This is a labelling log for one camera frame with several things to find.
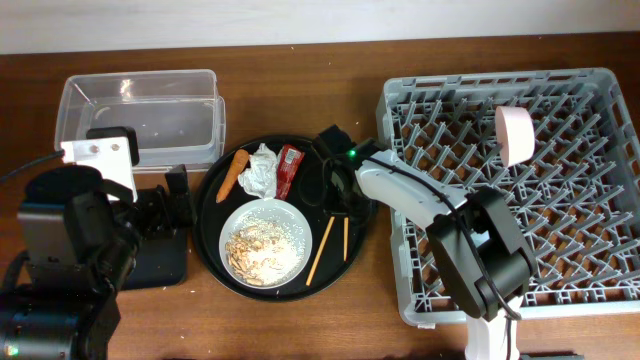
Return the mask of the red snack wrapper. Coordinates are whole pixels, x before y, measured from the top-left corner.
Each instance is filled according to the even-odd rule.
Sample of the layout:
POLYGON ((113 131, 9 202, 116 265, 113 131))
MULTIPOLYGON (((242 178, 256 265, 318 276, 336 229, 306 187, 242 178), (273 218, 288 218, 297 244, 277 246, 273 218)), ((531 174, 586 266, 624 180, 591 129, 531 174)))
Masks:
POLYGON ((304 157, 305 153, 292 145, 286 144, 282 148, 277 169, 277 199, 285 200, 287 198, 294 177, 304 157))

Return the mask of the white tissue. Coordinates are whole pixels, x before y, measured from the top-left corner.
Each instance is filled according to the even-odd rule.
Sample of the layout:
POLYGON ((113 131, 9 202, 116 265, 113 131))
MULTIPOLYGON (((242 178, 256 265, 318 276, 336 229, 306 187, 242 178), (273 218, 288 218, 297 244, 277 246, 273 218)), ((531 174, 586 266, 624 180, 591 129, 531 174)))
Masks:
POLYGON ((265 143, 249 156, 249 167, 238 177, 244 191, 261 199, 272 199, 277 190, 277 166, 279 158, 265 143))

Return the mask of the orange carrot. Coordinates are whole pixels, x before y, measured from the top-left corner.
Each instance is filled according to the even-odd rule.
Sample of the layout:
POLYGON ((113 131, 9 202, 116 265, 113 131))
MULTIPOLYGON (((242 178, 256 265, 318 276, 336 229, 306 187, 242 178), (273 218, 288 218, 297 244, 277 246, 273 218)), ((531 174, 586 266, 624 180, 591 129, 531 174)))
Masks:
POLYGON ((237 182, 239 175, 244 171, 247 163, 249 162, 249 157, 249 153, 244 149, 239 149, 235 152, 224 181, 216 195, 217 203, 223 202, 228 197, 237 182))

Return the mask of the wooden chopstick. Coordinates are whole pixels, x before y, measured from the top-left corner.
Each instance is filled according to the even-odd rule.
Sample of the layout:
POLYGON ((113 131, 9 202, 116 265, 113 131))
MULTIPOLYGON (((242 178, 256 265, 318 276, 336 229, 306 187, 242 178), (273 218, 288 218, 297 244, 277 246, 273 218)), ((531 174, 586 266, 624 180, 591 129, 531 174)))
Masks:
POLYGON ((349 217, 343 219, 343 261, 347 261, 348 248, 349 248, 349 217))
POLYGON ((330 235, 330 233, 331 233, 331 230, 332 230, 332 227, 333 227, 333 225, 334 225, 334 222, 335 222, 335 216, 331 216, 331 217, 329 218, 329 221, 328 221, 327 226, 326 226, 326 228, 325 228, 325 231, 324 231, 324 233, 323 233, 323 236, 322 236, 322 239, 321 239, 320 245, 319 245, 319 247, 318 247, 318 250, 317 250, 317 252, 316 252, 316 255, 315 255, 314 261, 313 261, 313 263, 312 263, 312 266, 311 266, 310 272, 309 272, 309 274, 308 274, 308 276, 307 276, 307 279, 306 279, 306 283, 305 283, 305 284, 306 284, 306 286, 308 286, 308 287, 309 287, 309 286, 311 286, 311 283, 312 283, 312 281, 313 281, 313 278, 314 278, 314 276, 315 276, 315 273, 316 273, 316 270, 317 270, 317 267, 318 267, 318 263, 319 263, 320 258, 321 258, 321 256, 322 256, 322 253, 323 253, 323 251, 324 251, 324 248, 325 248, 326 242, 327 242, 328 237, 329 237, 329 235, 330 235))

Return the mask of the rice and food scraps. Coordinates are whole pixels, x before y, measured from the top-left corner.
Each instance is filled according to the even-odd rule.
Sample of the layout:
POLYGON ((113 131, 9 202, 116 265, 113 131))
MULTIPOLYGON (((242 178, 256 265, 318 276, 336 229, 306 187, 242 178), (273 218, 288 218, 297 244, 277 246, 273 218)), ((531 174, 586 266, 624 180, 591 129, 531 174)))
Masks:
POLYGON ((304 229, 291 222, 255 215, 241 217, 223 232, 222 258, 230 273, 253 288, 278 287, 292 280, 304 266, 304 229))

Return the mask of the grey plate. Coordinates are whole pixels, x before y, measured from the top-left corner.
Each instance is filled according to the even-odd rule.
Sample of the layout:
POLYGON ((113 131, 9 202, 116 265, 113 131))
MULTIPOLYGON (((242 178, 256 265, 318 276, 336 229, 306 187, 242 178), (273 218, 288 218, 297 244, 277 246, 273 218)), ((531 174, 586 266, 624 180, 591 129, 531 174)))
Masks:
POLYGON ((295 224, 299 225, 300 227, 302 227, 304 229, 304 233, 305 233, 305 237, 306 237, 306 246, 307 246, 307 249, 306 249, 307 259, 306 259, 306 262, 305 262, 304 266, 299 271, 299 273, 292 280, 289 280, 285 284, 288 284, 291 281, 293 281, 296 277, 298 277, 298 275, 301 274, 301 272, 303 271, 303 269, 305 268, 305 266, 307 265, 307 263, 308 263, 308 261, 310 259, 310 254, 311 254, 312 245, 313 245, 313 235, 312 235, 311 227, 310 227, 309 223, 307 222, 306 218, 304 217, 304 215, 298 209, 296 209, 293 205, 291 205, 291 204, 289 204, 289 203, 287 203, 285 201, 277 200, 277 199, 269 199, 269 200, 257 199, 257 200, 252 200, 252 201, 240 206, 238 209, 236 209, 229 216, 229 218, 226 220, 226 222, 225 222, 225 224, 224 224, 224 226, 222 227, 222 230, 221 230, 220 239, 219 239, 219 245, 218 245, 219 258, 222 261, 223 267, 226 270, 226 272, 231 276, 231 278, 233 280, 235 280, 239 284, 241 284, 243 286, 246 286, 246 287, 248 287, 250 289, 271 290, 271 289, 276 289, 276 288, 279 288, 279 287, 285 285, 285 284, 283 284, 283 285, 280 285, 278 287, 266 288, 266 289, 253 288, 253 287, 249 287, 247 285, 244 285, 243 283, 241 283, 236 277, 234 277, 230 273, 229 267, 226 265, 226 262, 222 258, 222 255, 223 255, 222 241, 227 238, 227 236, 224 235, 223 232, 225 230, 231 230, 233 225, 241 217, 246 216, 246 215, 255 215, 255 216, 257 216, 259 218, 263 218, 263 219, 275 218, 277 221, 285 221, 286 219, 289 219, 291 222, 294 222, 295 224))

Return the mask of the pink bowl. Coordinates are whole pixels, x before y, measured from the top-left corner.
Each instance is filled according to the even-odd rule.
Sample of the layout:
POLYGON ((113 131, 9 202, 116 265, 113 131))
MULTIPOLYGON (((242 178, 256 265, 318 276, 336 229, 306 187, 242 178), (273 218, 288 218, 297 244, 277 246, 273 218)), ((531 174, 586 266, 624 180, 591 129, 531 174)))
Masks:
POLYGON ((534 127, 525 108, 498 106, 495 112, 495 130, 504 167, 523 163, 533 156, 534 127))

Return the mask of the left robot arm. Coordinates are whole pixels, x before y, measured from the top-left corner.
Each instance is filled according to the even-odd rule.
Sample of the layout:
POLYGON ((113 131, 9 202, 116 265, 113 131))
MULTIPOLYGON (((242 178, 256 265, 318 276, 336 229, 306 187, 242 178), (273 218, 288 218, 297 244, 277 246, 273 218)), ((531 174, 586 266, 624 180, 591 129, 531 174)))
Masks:
POLYGON ((26 243, 1 286, 4 359, 104 359, 122 290, 177 285, 196 215, 187 171, 140 195, 88 166, 40 174, 18 220, 26 243))

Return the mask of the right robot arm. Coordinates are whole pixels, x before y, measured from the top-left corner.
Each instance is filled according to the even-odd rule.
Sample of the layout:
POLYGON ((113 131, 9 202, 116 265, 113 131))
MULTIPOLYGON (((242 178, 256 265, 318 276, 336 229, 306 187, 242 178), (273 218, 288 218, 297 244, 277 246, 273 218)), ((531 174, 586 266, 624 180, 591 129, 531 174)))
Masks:
POLYGON ((425 231, 451 299, 465 313, 468 359, 518 359, 516 324, 536 259, 502 193, 445 185, 374 139, 357 144, 338 126, 319 133, 318 186, 301 197, 365 225, 384 203, 425 231))

